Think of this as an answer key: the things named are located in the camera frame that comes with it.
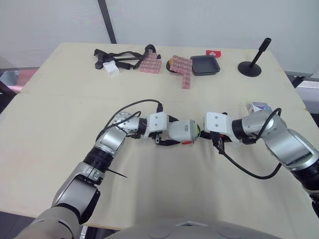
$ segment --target red label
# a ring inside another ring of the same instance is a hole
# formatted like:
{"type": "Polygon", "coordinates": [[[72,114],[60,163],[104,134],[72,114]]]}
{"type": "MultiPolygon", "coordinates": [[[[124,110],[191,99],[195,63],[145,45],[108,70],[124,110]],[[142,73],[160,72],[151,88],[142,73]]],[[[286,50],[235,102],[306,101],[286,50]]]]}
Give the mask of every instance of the red label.
{"type": "Polygon", "coordinates": [[[181,144],[189,144],[189,143],[192,143],[191,141],[185,141],[185,142],[182,142],[181,144]]]}
{"type": "Polygon", "coordinates": [[[220,51],[210,51],[207,50],[206,51],[206,56],[214,56],[215,58],[218,58],[221,56],[221,52],[220,51]]]}

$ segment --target pink patterned box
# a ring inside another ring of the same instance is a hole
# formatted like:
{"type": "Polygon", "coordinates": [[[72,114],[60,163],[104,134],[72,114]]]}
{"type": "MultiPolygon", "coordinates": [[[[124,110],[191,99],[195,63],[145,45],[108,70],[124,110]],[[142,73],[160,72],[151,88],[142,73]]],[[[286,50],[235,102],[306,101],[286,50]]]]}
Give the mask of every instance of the pink patterned box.
{"type": "Polygon", "coordinates": [[[192,60],[173,55],[170,70],[183,75],[182,89],[190,88],[192,60]]]}

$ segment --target round black base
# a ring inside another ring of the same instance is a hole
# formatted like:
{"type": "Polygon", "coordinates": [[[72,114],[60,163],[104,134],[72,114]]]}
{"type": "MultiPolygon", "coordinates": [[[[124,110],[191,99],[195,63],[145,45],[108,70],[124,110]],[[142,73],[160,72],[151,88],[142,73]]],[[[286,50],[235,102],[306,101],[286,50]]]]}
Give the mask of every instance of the round black base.
{"type": "Polygon", "coordinates": [[[242,63],[239,63],[239,72],[249,77],[259,76],[261,73],[261,68],[257,64],[255,64],[253,67],[249,67],[250,63],[250,61],[243,61],[242,63]]]}

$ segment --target gray floor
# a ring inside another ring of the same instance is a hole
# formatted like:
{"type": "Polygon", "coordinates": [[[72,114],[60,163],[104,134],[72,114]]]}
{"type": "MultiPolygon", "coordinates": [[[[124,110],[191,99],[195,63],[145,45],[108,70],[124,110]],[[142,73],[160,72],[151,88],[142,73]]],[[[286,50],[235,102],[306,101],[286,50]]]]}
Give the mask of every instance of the gray floor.
{"type": "Polygon", "coordinates": [[[33,218],[0,212],[0,238],[14,238],[33,220],[33,218]]]}

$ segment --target black cable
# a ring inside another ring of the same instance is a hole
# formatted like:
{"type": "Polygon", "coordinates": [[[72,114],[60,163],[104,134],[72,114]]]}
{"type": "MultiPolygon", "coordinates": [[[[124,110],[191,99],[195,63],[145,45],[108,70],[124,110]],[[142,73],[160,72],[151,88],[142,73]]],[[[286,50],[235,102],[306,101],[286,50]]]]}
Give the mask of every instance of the black cable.
{"type": "Polygon", "coordinates": [[[228,154],[227,153],[225,153],[225,151],[224,150],[222,150],[221,148],[219,148],[217,145],[215,146],[217,149],[218,149],[218,151],[222,154],[222,155],[224,155],[232,164],[234,164],[237,168],[239,168],[240,170],[242,170],[243,172],[245,172],[245,173],[247,173],[248,175],[250,175],[250,176],[252,176],[252,177],[254,177],[254,178],[257,178],[257,179],[269,179],[269,178],[272,178],[272,177],[274,177],[275,175],[276,175],[276,173],[279,171],[279,169],[281,168],[281,164],[279,163],[278,165],[277,165],[277,167],[275,168],[275,170],[271,173],[271,174],[269,174],[269,175],[267,175],[267,176],[259,176],[259,175],[256,175],[256,174],[253,174],[252,172],[249,172],[247,169],[245,169],[245,168],[243,168],[242,166],[240,166],[238,163],[236,163],[230,156],[228,156],[228,154]]]}
{"type": "Polygon", "coordinates": [[[128,107],[131,107],[131,106],[133,106],[133,105],[137,105],[137,104],[142,103],[142,102],[156,102],[156,103],[158,103],[158,108],[161,108],[161,107],[162,107],[162,103],[161,103],[161,102],[159,102],[159,101],[157,101],[157,100],[152,100],[152,99],[147,99],[147,100],[141,100],[141,101],[133,102],[133,103],[127,105],[127,106],[124,106],[123,108],[120,108],[118,111],[116,111],[115,114],[112,115],[112,117],[110,118],[110,120],[109,120],[109,121],[106,123],[106,125],[104,126],[104,130],[105,130],[105,128],[111,123],[112,119],[113,119],[119,112],[125,110],[125,109],[128,108],[128,107]]]}
{"type": "Polygon", "coordinates": [[[98,136],[96,137],[95,141],[97,141],[97,140],[99,139],[99,137],[100,137],[106,130],[108,130],[109,128],[112,128],[112,127],[114,127],[114,126],[118,126],[119,124],[122,124],[122,123],[124,123],[124,122],[130,120],[131,118],[133,118],[133,117],[136,116],[136,115],[138,115],[137,117],[140,117],[141,113],[142,113],[141,111],[136,111],[134,114],[132,114],[131,116],[127,117],[125,120],[122,120],[122,121],[117,122],[117,123],[113,123],[113,124],[111,124],[111,125],[109,125],[109,126],[105,126],[105,127],[99,132],[99,134],[98,134],[98,136]]]}
{"type": "MultiPolygon", "coordinates": [[[[262,133],[264,132],[265,128],[267,127],[269,121],[275,116],[275,114],[278,112],[278,115],[280,116],[281,114],[281,108],[277,108],[275,109],[274,111],[272,111],[272,113],[268,116],[268,118],[266,119],[265,123],[263,124],[261,130],[259,131],[257,137],[255,138],[255,141],[259,140],[260,136],[262,135],[262,133]]],[[[218,147],[218,145],[215,143],[214,146],[218,149],[219,153],[224,155],[232,164],[234,164],[237,168],[239,168],[240,170],[242,170],[243,172],[247,173],[248,175],[254,177],[254,178],[257,178],[257,179],[269,179],[269,178],[272,178],[274,177],[279,169],[281,168],[281,163],[279,163],[277,165],[277,167],[275,168],[275,170],[267,175],[267,176],[259,176],[259,175],[256,175],[252,172],[249,172],[247,169],[243,168],[242,166],[240,166],[238,163],[236,163],[230,156],[228,156],[228,154],[222,150],[221,148],[218,147]]]]}

